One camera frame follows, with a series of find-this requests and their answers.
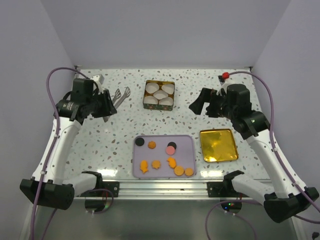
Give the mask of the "orange swirl cookie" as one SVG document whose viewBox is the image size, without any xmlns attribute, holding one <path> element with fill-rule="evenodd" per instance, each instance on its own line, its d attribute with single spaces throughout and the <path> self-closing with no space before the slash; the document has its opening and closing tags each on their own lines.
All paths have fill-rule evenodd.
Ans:
<svg viewBox="0 0 320 240">
<path fill-rule="evenodd" d="M 155 141 L 149 141 L 148 144 L 147 144 L 147 147 L 148 147 L 149 149 L 152 149 L 152 150 L 155 149 L 156 146 L 157 146 L 157 144 L 156 144 Z"/>
</svg>

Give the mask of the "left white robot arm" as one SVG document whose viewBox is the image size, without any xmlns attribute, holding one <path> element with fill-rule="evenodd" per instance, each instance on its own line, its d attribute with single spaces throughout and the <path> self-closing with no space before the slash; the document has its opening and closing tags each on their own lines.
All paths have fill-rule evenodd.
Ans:
<svg viewBox="0 0 320 240">
<path fill-rule="evenodd" d="M 103 82 L 101 74 L 90 79 L 76 78 L 72 90 L 57 103 L 58 117 L 53 120 L 40 163 L 31 178 L 22 179 L 19 186 L 33 204 L 67 210 L 74 197 L 86 192 L 95 197 L 103 193 L 103 178 L 98 172 L 85 170 L 74 178 L 65 179 L 67 158 L 84 120 L 88 116 L 105 120 L 117 112 Z"/>
</svg>

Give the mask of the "pink round cookie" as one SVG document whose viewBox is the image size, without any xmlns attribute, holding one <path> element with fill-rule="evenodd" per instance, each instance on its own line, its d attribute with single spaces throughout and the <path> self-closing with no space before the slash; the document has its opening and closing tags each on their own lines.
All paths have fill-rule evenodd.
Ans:
<svg viewBox="0 0 320 240">
<path fill-rule="evenodd" d="M 175 154 L 176 149 L 175 149 L 173 146 L 168 146 L 168 147 L 165 149 L 165 152 L 166 152 L 169 156 L 172 156 L 172 155 Z"/>
</svg>

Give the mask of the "metal tongs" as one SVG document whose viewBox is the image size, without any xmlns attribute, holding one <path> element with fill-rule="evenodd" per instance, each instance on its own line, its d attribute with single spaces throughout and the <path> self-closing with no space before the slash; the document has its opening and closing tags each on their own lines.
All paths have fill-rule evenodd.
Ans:
<svg viewBox="0 0 320 240">
<path fill-rule="evenodd" d="M 124 93 L 122 94 L 119 89 L 117 89 L 114 93 L 112 103 L 113 106 L 117 109 L 125 99 L 127 99 L 131 95 L 131 90 L 127 86 L 125 87 Z"/>
</svg>

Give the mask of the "black sandwich cookie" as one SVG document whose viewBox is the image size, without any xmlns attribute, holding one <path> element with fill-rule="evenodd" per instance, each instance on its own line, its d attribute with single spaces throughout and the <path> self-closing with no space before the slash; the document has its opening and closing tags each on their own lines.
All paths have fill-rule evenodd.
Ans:
<svg viewBox="0 0 320 240">
<path fill-rule="evenodd" d="M 145 144 L 145 140 L 142 137 L 137 137 L 134 141 L 134 143 L 138 146 L 141 147 Z"/>
<path fill-rule="evenodd" d="M 173 142 L 173 141 L 169 142 L 169 143 L 167 144 L 167 146 L 168 146 L 168 147 L 173 147 L 175 150 L 177 149 L 177 144 L 176 144 L 175 142 Z"/>
</svg>

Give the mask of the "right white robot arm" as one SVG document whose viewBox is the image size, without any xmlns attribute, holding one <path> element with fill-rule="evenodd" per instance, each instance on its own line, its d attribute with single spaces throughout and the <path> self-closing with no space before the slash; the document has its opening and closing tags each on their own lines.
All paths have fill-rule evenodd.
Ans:
<svg viewBox="0 0 320 240">
<path fill-rule="evenodd" d="M 223 177 L 222 189 L 227 196 L 245 194 L 263 205 L 276 223 L 303 212 L 319 198 L 317 189 L 301 180 L 275 143 L 266 116 L 252 109 L 250 91 L 245 85 L 227 83 L 220 90 L 202 88 L 189 109 L 200 115 L 205 103 L 209 104 L 205 113 L 208 117 L 231 121 L 232 127 L 254 150 L 272 182 L 268 186 L 236 170 Z"/>
</svg>

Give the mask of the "orange dotted round cookie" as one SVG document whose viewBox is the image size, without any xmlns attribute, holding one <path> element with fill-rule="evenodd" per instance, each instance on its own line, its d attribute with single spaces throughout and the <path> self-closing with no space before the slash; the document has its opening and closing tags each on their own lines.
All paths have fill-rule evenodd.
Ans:
<svg viewBox="0 0 320 240">
<path fill-rule="evenodd" d="M 183 174 L 184 174 L 184 172 L 185 172 L 185 170 L 184 170 L 184 168 L 182 167 L 182 166 L 176 166 L 175 168 L 174 168 L 174 174 L 176 175 L 176 176 L 182 176 Z"/>
</svg>

